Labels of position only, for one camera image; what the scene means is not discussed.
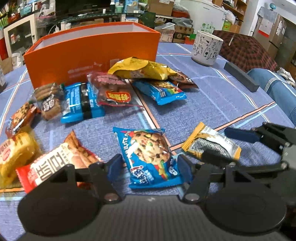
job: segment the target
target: mug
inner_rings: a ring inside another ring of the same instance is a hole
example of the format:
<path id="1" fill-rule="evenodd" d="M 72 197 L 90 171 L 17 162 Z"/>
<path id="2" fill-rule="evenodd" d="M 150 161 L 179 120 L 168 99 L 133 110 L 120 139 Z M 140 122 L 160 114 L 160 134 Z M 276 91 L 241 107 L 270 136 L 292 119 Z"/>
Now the mug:
<path id="1" fill-rule="evenodd" d="M 197 31 L 191 58 L 202 65 L 211 66 L 216 62 L 223 39 L 202 31 Z"/>

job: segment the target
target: black disc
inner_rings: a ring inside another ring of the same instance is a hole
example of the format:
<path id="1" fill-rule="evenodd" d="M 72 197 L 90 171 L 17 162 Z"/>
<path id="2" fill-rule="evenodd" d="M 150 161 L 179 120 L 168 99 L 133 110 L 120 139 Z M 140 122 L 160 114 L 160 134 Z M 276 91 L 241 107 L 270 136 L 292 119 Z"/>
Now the black disc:
<path id="1" fill-rule="evenodd" d="M 296 170 L 288 169 L 278 173 L 270 183 L 270 189 L 290 206 L 296 205 Z"/>
<path id="2" fill-rule="evenodd" d="M 20 201 L 17 210 L 27 232 L 42 236 L 70 234 L 98 214 L 98 200 L 86 190 L 60 187 L 34 191 Z"/>
<path id="3" fill-rule="evenodd" d="M 206 200 L 205 209 L 217 226 L 246 235 L 278 227 L 287 211 L 278 195 L 256 183 L 236 183 L 223 188 Z"/>

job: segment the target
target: blue tablecloth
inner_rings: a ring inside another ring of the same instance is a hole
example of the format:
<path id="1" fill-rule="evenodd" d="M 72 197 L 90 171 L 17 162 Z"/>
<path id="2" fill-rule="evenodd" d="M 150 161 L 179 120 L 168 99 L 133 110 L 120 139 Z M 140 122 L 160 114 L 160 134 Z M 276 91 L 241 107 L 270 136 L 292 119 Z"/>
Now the blue tablecloth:
<path id="1" fill-rule="evenodd" d="M 274 122 L 294 127 L 286 114 L 259 88 L 257 92 L 249 92 L 239 81 L 224 71 L 226 60 L 218 57 L 212 67 L 205 67 L 191 59 L 192 45 L 160 43 L 156 61 L 165 63 L 171 68 L 179 69 L 193 79 L 200 89 L 186 92 L 187 100 L 175 101 L 158 106 L 151 98 L 134 93 L 134 98 L 145 106 L 145 110 L 137 107 L 107 107 L 106 116 L 86 120 L 74 125 L 56 125 L 49 128 L 40 121 L 34 128 L 36 137 L 44 151 L 52 150 L 63 142 L 71 129 L 77 134 L 82 144 L 100 156 L 110 159 L 121 153 L 112 127 L 149 129 L 164 128 L 168 144 L 174 155 L 182 153 L 180 145 L 191 134 L 197 124 L 202 121 L 206 125 L 223 132 L 227 126 L 250 129 L 260 126 L 263 121 Z M 21 67 L 9 74 L 7 89 L 0 94 L 0 142 L 6 139 L 4 127 L 9 117 L 29 98 L 33 88 L 26 67 Z M 273 164 L 279 161 L 279 155 L 260 143 L 239 142 L 242 147 L 240 162 L 245 165 Z M 156 194 L 183 195 L 184 186 L 162 190 L 132 191 L 128 184 L 129 173 L 124 169 L 118 181 L 114 183 L 120 194 Z M 17 204 L 24 192 L 5 193 L 0 197 L 0 233 L 8 240 L 16 239 L 23 228 L 17 217 Z"/>
<path id="2" fill-rule="evenodd" d="M 248 75 L 260 85 L 296 125 L 296 90 L 280 75 L 268 69 L 252 69 L 248 72 Z"/>

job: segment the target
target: blue globe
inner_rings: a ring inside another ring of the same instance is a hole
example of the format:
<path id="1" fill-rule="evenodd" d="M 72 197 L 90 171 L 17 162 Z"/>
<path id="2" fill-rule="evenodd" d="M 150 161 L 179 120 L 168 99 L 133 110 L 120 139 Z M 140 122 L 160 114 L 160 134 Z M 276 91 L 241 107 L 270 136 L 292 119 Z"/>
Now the blue globe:
<path id="1" fill-rule="evenodd" d="M 271 3 L 269 6 L 270 6 L 270 8 L 271 8 L 272 10 L 275 10 L 275 9 L 276 9 L 276 5 L 274 5 L 274 3 Z"/>

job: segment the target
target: glass cabinet door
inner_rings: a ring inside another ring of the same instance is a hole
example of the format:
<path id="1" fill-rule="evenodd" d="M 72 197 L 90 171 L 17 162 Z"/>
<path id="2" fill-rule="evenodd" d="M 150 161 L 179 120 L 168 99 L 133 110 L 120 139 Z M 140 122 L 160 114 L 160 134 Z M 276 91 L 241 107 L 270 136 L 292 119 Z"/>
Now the glass cabinet door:
<path id="1" fill-rule="evenodd" d="M 32 45 L 32 33 L 30 21 L 24 22 L 8 31 L 11 53 L 23 55 Z"/>

